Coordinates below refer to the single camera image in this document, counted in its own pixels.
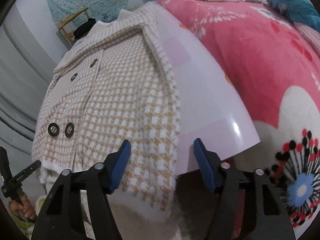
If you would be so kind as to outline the left hand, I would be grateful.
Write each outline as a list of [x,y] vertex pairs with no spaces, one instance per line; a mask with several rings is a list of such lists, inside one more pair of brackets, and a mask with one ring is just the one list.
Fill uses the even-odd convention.
[[25,193],[22,196],[22,204],[19,204],[18,202],[13,200],[10,203],[10,209],[17,217],[20,217],[19,212],[22,211],[25,218],[27,218],[27,219],[35,219],[36,218],[35,209],[31,205],[31,202]]

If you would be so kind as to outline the green sleeve forearm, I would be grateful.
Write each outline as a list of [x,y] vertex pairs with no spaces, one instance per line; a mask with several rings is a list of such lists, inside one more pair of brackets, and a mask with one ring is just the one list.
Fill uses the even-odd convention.
[[[37,201],[35,203],[36,216],[39,215],[40,210],[41,210],[41,208],[42,208],[42,206],[44,204],[45,199],[46,199],[45,195],[41,195],[37,199]],[[26,222],[26,221],[20,219],[20,217],[16,216],[14,213],[11,213],[10,215],[11,215],[11,218],[13,219],[13,221],[15,222],[15,224],[17,225],[17,227],[25,235],[25,237],[27,237],[27,239],[31,239],[35,223]]]

